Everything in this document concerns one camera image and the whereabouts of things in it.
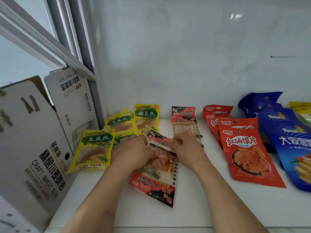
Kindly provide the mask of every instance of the cardboard box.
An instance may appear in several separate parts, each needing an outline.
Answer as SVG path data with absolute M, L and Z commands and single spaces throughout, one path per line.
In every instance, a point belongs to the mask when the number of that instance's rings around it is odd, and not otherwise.
M 57 115 L 73 152 L 84 130 L 98 130 L 87 80 L 70 67 L 50 72 L 44 78 Z
M 76 176 L 66 175 L 73 154 L 43 94 L 39 76 L 0 88 L 0 196 L 39 232 Z M 15 221 L 14 231 L 24 220 Z

